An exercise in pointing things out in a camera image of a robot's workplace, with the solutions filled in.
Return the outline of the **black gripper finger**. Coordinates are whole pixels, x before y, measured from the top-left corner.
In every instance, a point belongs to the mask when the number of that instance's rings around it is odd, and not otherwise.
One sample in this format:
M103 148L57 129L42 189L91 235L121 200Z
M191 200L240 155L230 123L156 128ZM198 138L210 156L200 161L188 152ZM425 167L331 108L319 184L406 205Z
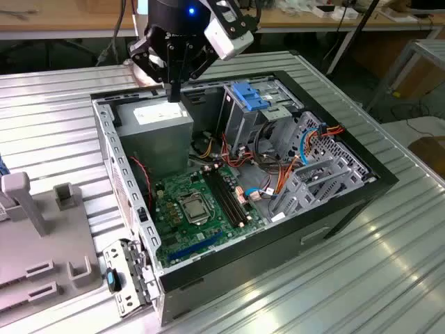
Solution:
M130 46L129 55L134 65L156 83L162 84L168 101L175 102L175 81L171 83L167 63L154 53L148 35Z
M181 86L189 79L200 77L218 58L210 42L186 43L184 56L179 62L179 73L175 80L175 102L180 100Z

